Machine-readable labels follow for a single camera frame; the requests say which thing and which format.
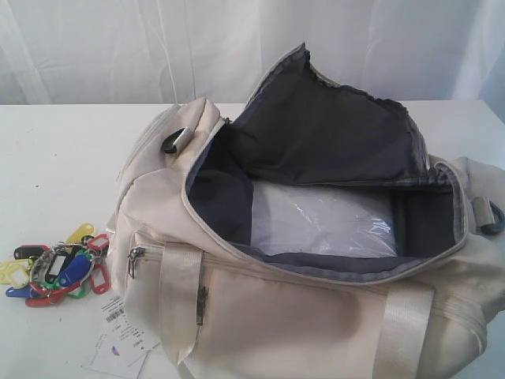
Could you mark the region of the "white backdrop curtain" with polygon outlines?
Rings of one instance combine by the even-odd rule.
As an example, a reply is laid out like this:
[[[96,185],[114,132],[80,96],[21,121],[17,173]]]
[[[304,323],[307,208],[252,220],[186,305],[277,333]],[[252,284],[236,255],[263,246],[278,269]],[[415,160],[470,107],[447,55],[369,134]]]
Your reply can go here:
[[[4,1],[4,104],[242,103],[304,44],[384,98],[497,101],[501,1]]]

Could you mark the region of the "white paper hang tag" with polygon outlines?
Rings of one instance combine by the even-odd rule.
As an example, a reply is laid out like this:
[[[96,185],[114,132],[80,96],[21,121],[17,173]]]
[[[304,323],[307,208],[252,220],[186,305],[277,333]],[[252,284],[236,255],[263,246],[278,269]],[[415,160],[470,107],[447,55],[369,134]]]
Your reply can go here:
[[[159,339],[129,321],[119,295],[101,299],[99,319],[99,338],[81,367],[118,378],[138,378],[148,353],[159,345]]]

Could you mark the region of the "colourful plastic key tags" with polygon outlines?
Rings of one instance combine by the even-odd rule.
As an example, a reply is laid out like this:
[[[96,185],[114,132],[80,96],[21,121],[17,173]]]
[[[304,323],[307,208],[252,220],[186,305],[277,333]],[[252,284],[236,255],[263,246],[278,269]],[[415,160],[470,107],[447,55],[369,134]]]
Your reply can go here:
[[[52,246],[18,246],[11,259],[1,262],[5,296],[40,308],[64,298],[81,299],[90,292],[107,293],[110,239],[106,234],[93,235],[94,231],[91,223],[83,223],[65,241]]]

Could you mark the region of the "clear plastic wrapped white package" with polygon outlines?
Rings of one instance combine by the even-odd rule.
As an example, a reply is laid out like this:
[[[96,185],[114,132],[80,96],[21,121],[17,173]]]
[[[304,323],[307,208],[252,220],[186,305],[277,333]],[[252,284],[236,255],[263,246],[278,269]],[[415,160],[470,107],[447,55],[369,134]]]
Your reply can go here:
[[[391,202],[384,193],[261,181],[253,189],[251,245],[269,256],[396,255]]]

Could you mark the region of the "cream fabric duffel bag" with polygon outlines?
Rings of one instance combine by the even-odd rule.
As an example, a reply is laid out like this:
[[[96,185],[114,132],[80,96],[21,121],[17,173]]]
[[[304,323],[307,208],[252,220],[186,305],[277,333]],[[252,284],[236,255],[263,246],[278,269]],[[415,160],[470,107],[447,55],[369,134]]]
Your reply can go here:
[[[394,257],[269,256],[253,183],[389,196]],[[336,84],[304,45],[225,119],[160,113],[119,177],[108,265],[183,378],[449,378],[504,309],[504,172],[428,153],[408,110]]]

